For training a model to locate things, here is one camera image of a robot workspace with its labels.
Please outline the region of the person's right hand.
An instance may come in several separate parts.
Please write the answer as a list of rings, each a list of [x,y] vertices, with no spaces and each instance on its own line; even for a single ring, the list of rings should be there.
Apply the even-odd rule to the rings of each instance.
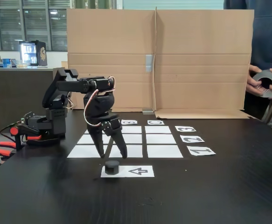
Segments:
[[[260,86],[261,86],[261,81],[255,81],[250,73],[260,73],[262,72],[262,70],[254,65],[249,65],[249,72],[248,72],[248,76],[247,76],[247,84],[246,84],[246,91],[248,93],[251,93],[255,96],[262,96],[263,92],[260,90]]]

